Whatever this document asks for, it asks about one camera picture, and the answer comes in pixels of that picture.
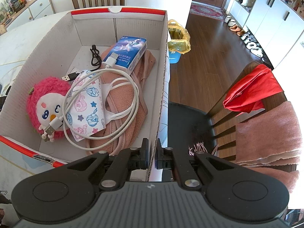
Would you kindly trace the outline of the red and white cardboard box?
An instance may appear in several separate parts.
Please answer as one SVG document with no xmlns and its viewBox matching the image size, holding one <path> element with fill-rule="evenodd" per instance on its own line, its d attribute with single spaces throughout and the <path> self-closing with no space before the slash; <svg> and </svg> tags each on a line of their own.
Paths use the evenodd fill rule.
<svg viewBox="0 0 304 228">
<path fill-rule="evenodd" d="M 139 147 L 146 137 L 150 152 L 155 152 L 169 86 L 166 11 L 120 6 L 80 9 L 38 19 L 1 36 L 1 63 L 22 66 L 1 111 L 3 173 L 12 165 L 26 177 L 86 156 L 65 139 L 42 141 L 27 116 L 28 93 L 46 77 L 89 68 L 91 45 L 105 51 L 122 36 L 145 38 L 156 58 L 143 90 L 148 115 L 133 143 Z"/>
</svg>

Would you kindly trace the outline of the wooden chair with black seat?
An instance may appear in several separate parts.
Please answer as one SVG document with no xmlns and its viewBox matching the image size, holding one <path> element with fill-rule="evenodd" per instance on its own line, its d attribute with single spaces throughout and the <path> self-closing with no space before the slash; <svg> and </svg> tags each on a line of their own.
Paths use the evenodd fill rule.
<svg viewBox="0 0 304 228">
<path fill-rule="evenodd" d="M 249 63 L 233 85 L 251 73 L 258 65 L 257 62 Z M 250 113 L 240 113 L 223 107 L 227 93 L 207 113 L 186 105 L 169 103 L 168 147 L 173 148 L 172 171 L 179 183 L 186 188 L 199 188 L 205 180 L 209 179 L 207 171 L 204 171 L 202 175 L 198 174 L 198 171 L 203 169 L 198 158 L 200 155 L 214 157 L 217 151 L 231 147 L 236 149 L 237 124 L 247 122 L 287 101 L 282 91 L 262 99 L 264 108 Z M 227 160 L 235 161 L 236 153 L 228 156 Z M 272 168 L 283 170 L 283 167 L 273 166 Z"/>
</svg>

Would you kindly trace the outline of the pink fleece cloth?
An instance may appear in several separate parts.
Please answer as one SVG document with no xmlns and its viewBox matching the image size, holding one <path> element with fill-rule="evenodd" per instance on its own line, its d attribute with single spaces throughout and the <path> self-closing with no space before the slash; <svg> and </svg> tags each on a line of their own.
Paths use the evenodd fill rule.
<svg viewBox="0 0 304 228">
<path fill-rule="evenodd" d="M 148 108 L 143 97 L 142 89 L 144 88 L 146 79 L 148 78 L 155 62 L 156 62 L 156 58 L 149 50 L 146 50 L 131 74 L 132 79 L 139 88 L 140 104 L 139 104 L 138 112 L 134 120 L 130 124 L 130 126 L 115 141 L 111 142 L 110 144 L 106 145 L 105 147 L 99 150 L 93 150 L 92 152 L 89 151 L 88 153 L 96 153 L 100 150 L 104 150 L 107 151 L 110 155 L 115 155 L 118 154 L 119 151 L 121 151 L 122 149 L 126 149 L 132 146 L 132 143 L 137 138 L 137 135 L 140 132 L 140 129 L 144 123 L 146 115 L 148 114 Z M 100 77 L 100 81 L 102 84 L 106 84 L 107 86 L 109 86 L 108 84 L 111 84 L 114 81 L 113 83 L 114 87 L 120 83 L 124 83 L 124 82 L 129 83 L 128 81 L 125 80 L 115 81 L 115 79 L 117 78 L 122 78 L 122 76 L 116 73 L 105 73 Z M 110 90 L 105 102 L 106 111 L 112 112 L 114 114 L 123 112 L 131 106 L 133 98 L 134 98 L 134 91 L 131 84 L 127 84 L 115 88 L 113 90 Z M 96 134 L 93 135 L 93 137 L 104 137 L 113 133 L 126 121 L 127 118 L 128 115 L 118 120 L 110 121 L 110 123 L 106 125 L 106 128 L 104 130 L 97 132 Z M 111 137 L 107 139 L 99 139 L 99 140 L 86 139 L 85 144 L 87 148 L 93 149 L 109 142 L 110 139 Z"/>
</svg>

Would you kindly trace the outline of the patterned face mask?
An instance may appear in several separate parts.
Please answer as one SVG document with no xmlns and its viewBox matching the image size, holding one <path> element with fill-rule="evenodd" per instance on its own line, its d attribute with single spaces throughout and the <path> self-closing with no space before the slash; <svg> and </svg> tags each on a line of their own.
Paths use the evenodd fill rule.
<svg viewBox="0 0 304 228">
<path fill-rule="evenodd" d="M 103 84 L 98 78 L 82 89 L 75 98 L 66 114 L 75 141 L 82 141 L 84 139 L 82 135 L 92 136 L 105 129 L 110 121 L 129 115 L 131 104 L 122 108 L 121 112 L 112 112 L 106 107 L 106 99 L 110 97 L 110 91 L 119 89 L 116 86 L 131 88 L 131 83 L 124 77 L 117 77 L 109 84 Z"/>
</svg>

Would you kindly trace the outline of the red cloth on chair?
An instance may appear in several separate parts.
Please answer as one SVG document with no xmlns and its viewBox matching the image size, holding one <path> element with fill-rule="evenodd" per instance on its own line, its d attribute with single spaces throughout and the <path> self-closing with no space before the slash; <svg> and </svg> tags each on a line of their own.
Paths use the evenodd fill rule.
<svg viewBox="0 0 304 228">
<path fill-rule="evenodd" d="M 233 112 L 250 113 L 264 108 L 262 99 L 282 91 L 271 69 L 259 64 L 231 87 L 223 101 L 223 107 Z"/>
</svg>

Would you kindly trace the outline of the blue tissue box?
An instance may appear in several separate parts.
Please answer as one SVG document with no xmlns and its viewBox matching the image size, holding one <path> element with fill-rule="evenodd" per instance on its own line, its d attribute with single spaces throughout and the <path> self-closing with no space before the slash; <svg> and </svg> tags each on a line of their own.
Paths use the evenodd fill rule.
<svg viewBox="0 0 304 228">
<path fill-rule="evenodd" d="M 130 75 L 146 50 L 147 40 L 145 38 L 122 36 L 106 55 L 103 65 Z"/>
</svg>

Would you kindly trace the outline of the pink owl plush toy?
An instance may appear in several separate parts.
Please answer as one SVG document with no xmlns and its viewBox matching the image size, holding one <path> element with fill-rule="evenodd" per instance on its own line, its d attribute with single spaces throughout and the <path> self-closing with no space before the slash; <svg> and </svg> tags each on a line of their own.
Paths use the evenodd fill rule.
<svg viewBox="0 0 304 228">
<path fill-rule="evenodd" d="M 26 111 L 32 126 L 41 135 L 42 139 L 54 142 L 63 137 L 63 128 L 59 127 L 53 134 L 47 134 L 44 129 L 55 118 L 62 116 L 62 103 L 71 85 L 57 77 L 47 77 L 36 83 L 31 89 Z"/>
</svg>

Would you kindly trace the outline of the pink towel on chair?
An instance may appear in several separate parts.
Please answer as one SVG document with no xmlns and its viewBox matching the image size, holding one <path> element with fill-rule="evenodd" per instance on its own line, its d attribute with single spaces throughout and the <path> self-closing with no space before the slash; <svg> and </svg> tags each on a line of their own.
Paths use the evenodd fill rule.
<svg viewBox="0 0 304 228">
<path fill-rule="evenodd" d="M 289 101 L 236 125 L 235 162 L 278 179 L 290 193 L 295 189 L 299 172 L 272 167 L 298 164 L 302 153 L 303 137 Z"/>
</svg>

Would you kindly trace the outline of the blue bin with yellow bag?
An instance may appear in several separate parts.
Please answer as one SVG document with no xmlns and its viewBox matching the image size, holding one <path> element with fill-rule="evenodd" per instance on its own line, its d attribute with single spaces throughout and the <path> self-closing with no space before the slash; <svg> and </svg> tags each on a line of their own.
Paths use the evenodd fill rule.
<svg viewBox="0 0 304 228">
<path fill-rule="evenodd" d="M 167 42 L 169 49 L 169 62 L 178 63 L 181 55 L 191 50 L 189 32 L 175 20 L 169 20 L 167 23 L 169 39 Z"/>
</svg>

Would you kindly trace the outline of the red patterned rug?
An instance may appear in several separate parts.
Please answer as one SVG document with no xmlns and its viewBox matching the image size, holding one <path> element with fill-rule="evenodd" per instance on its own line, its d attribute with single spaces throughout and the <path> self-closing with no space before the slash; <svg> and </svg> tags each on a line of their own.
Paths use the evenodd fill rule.
<svg viewBox="0 0 304 228">
<path fill-rule="evenodd" d="M 194 15 L 200 15 L 202 17 L 208 17 L 211 19 L 224 21 L 224 14 L 218 7 L 214 7 L 208 4 L 191 3 L 190 13 Z"/>
</svg>

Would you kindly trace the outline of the white tall cabinet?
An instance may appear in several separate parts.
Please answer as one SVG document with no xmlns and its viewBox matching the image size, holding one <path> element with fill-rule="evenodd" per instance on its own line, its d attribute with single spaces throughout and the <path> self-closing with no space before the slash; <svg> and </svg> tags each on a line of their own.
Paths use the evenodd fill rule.
<svg viewBox="0 0 304 228">
<path fill-rule="evenodd" d="M 282 0 L 255 0 L 248 17 L 237 23 L 248 29 L 277 67 L 303 33 L 303 18 Z"/>
</svg>

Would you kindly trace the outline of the white drawer sideboard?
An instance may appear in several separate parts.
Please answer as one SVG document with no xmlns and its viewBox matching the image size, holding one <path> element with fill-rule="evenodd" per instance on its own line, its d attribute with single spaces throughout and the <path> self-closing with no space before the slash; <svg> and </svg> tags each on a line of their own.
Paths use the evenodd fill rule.
<svg viewBox="0 0 304 228">
<path fill-rule="evenodd" d="M 8 21 L 1 24 L 1 35 L 28 22 L 54 14 L 51 0 L 32 0 L 26 3 L 19 12 L 9 17 Z"/>
</svg>

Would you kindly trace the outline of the white handbag on shelf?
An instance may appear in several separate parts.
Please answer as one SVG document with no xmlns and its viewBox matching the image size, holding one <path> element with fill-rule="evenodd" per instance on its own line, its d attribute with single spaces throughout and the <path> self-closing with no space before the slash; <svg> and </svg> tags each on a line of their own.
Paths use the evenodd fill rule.
<svg viewBox="0 0 304 228">
<path fill-rule="evenodd" d="M 243 0 L 241 5 L 243 5 L 245 7 L 252 7 L 254 3 L 255 3 L 255 0 Z"/>
</svg>

